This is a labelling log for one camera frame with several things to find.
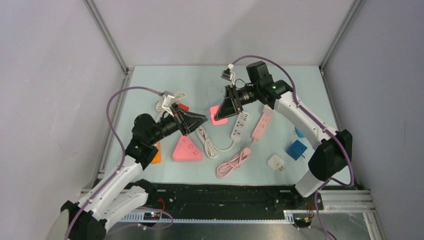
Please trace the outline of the red cube socket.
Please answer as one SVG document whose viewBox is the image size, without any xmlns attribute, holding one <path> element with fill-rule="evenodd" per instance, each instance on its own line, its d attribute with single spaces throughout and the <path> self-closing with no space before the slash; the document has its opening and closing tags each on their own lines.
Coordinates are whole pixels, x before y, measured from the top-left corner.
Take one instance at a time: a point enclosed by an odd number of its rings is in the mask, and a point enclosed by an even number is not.
<svg viewBox="0 0 424 240">
<path fill-rule="evenodd" d="M 188 112 L 189 111 L 189 107 L 188 106 L 186 106 L 186 105 L 184 105 L 184 104 L 182 104 L 182 103 L 178 103 L 177 104 L 177 110 L 179 111 L 179 112 Z"/>
</svg>

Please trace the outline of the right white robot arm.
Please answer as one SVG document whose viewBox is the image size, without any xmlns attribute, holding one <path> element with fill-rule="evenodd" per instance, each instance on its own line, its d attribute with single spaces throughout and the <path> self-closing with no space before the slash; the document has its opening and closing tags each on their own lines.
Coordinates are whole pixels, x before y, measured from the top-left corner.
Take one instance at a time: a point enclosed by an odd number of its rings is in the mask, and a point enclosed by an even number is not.
<svg viewBox="0 0 424 240">
<path fill-rule="evenodd" d="M 246 66 L 249 83 L 236 87 L 234 65 L 229 64 L 221 77 L 231 84 L 225 87 L 225 97 L 215 114 L 215 120 L 236 116 L 243 106 L 255 101 L 270 107 L 289 120 L 308 140 L 314 153 L 308 162 L 308 171 L 294 185 L 291 204 L 303 209 L 311 195 L 344 168 L 349 169 L 349 186 L 354 184 L 352 169 L 353 137 L 348 130 L 337 130 L 311 112 L 296 94 L 295 86 L 284 80 L 274 81 L 265 62 L 257 61 Z"/>
</svg>

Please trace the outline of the pink plug adapter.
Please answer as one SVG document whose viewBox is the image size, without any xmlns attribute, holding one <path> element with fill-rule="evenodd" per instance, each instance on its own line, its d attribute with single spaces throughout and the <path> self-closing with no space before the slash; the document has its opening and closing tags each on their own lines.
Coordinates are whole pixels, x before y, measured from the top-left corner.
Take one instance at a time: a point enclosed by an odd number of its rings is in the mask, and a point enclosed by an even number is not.
<svg viewBox="0 0 424 240">
<path fill-rule="evenodd" d="M 214 126 L 224 125 L 224 124 L 226 124 L 226 123 L 228 122 L 228 118 L 223 118 L 223 119 L 220 119 L 220 120 L 216 120 L 216 119 L 215 119 L 215 116 L 216 116 L 216 114 L 217 114 L 217 112 L 218 112 L 219 108 L 220 108 L 220 106 L 219 106 L 219 105 L 215 105 L 215 106 L 212 106 L 212 107 L 209 109 L 210 120 L 211 120 L 211 123 L 212 123 Z"/>
</svg>

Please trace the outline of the dark blue cube socket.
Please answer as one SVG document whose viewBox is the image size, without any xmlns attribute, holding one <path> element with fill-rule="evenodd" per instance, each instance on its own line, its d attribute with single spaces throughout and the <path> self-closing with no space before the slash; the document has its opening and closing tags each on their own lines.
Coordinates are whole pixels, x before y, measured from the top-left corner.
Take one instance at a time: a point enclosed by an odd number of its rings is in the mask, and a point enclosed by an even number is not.
<svg viewBox="0 0 424 240">
<path fill-rule="evenodd" d="M 286 153 L 295 161 L 297 161 L 300 157 L 304 156 L 305 151 L 307 150 L 307 146 L 304 145 L 301 141 L 294 141 L 287 149 Z"/>
</svg>

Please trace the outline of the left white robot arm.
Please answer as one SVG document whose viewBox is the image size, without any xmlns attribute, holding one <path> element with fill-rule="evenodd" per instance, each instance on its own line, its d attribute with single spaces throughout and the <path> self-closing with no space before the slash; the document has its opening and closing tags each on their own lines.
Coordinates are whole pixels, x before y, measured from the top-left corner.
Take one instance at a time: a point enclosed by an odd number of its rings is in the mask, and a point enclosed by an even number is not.
<svg viewBox="0 0 424 240">
<path fill-rule="evenodd" d="M 158 195 L 153 191 L 154 185 L 145 179 L 139 180 L 128 193 L 121 194 L 121 191 L 153 161 L 159 151 L 159 141 L 175 132 L 188 136 L 207 120 L 205 115 L 186 111 L 176 103 L 160 121 L 148 113 L 138 115 L 120 162 L 77 202 L 67 201 L 62 205 L 61 211 L 68 213 L 64 239 L 102 240 L 132 210 L 154 207 Z"/>
</svg>

